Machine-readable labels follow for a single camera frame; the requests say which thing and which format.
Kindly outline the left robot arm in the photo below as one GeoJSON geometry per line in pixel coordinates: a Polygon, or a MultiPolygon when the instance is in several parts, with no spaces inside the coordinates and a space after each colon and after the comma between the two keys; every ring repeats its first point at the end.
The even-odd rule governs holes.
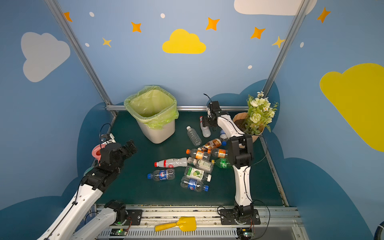
{"type": "Polygon", "coordinates": [[[100,164],[85,174],[71,201],[39,237],[40,240],[69,240],[87,211],[118,178],[125,160],[137,153],[137,147],[132,140],[124,146],[109,143],[100,153],[100,164]]]}

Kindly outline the clear bottle white cap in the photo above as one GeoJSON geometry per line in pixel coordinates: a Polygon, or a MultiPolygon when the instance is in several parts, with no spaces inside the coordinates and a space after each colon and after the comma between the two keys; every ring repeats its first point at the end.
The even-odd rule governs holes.
{"type": "Polygon", "coordinates": [[[199,137],[199,135],[196,132],[196,130],[193,129],[192,127],[190,127],[190,126],[187,126],[186,129],[187,129],[187,135],[190,138],[190,140],[192,141],[192,143],[194,144],[194,146],[195,147],[200,146],[202,144],[202,140],[199,137]]]}

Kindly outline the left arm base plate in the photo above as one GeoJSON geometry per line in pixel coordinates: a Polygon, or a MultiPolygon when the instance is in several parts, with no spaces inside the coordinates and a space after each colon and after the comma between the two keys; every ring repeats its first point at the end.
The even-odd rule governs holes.
{"type": "Polygon", "coordinates": [[[122,226],[139,226],[141,224],[143,210],[140,209],[126,209],[122,215],[122,226]]]}

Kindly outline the pepsi bottle front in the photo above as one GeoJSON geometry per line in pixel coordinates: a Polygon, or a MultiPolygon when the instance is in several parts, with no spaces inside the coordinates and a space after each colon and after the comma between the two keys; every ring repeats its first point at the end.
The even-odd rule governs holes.
{"type": "Polygon", "coordinates": [[[182,177],[180,186],[184,189],[189,189],[194,192],[208,192],[209,186],[205,185],[202,181],[188,178],[188,177],[182,177]]]}

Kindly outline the pepsi bottle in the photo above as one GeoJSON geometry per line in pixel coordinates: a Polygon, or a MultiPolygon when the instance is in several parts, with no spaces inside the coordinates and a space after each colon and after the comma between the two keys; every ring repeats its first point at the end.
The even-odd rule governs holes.
{"type": "Polygon", "coordinates": [[[205,185],[202,181],[188,178],[188,177],[182,177],[180,186],[184,189],[189,189],[194,192],[208,192],[209,186],[205,185]]]}
{"type": "Polygon", "coordinates": [[[174,169],[156,170],[153,173],[147,174],[147,179],[154,181],[165,181],[175,179],[174,169]]]}

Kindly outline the white bottle red cap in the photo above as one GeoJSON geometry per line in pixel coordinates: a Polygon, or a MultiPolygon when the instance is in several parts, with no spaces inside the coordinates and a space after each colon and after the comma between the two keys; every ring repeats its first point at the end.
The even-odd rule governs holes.
{"type": "Polygon", "coordinates": [[[180,159],[167,159],[154,163],[156,168],[176,168],[176,167],[186,167],[188,165],[187,158],[180,159]]]}
{"type": "Polygon", "coordinates": [[[210,131],[209,127],[203,126],[203,120],[204,120],[204,118],[202,116],[200,116],[200,127],[202,130],[202,134],[205,138],[209,138],[211,136],[211,131],[210,131]]]}

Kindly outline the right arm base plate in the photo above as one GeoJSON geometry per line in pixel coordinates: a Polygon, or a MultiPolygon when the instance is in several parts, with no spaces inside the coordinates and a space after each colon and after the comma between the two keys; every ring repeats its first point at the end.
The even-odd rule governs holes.
{"type": "Polygon", "coordinates": [[[222,225],[260,225],[259,212],[254,209],[252,214],[241,215],[234,209],[219,209],[218,214],[222,225]]]}

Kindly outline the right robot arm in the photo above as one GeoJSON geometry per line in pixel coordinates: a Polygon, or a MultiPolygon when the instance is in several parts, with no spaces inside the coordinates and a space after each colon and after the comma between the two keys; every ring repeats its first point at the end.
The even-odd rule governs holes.
{"type": "Polygon", "coordinates": [[[221,109],[218,101],[207,105],[204,127],[220,127],[229,136],[228,160],[235,173],[234,216],[238,223],[244,223],[254,215],[254,203],[250,192],[250,170],[254,159],[252,136],[242,132],[232,121],[227,111],[221,109]]]}

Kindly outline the small blue label bottle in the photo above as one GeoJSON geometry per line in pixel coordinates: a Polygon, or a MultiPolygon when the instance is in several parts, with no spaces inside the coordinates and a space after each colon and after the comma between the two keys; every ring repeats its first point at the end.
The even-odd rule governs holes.
{"type": "Polygon", "coordinates": [[[220,131],[220,140],[221,142],[227,142],[228,141],[228,136],[226,135],[225,131],[224,130],[221,130],[220,131]]]}

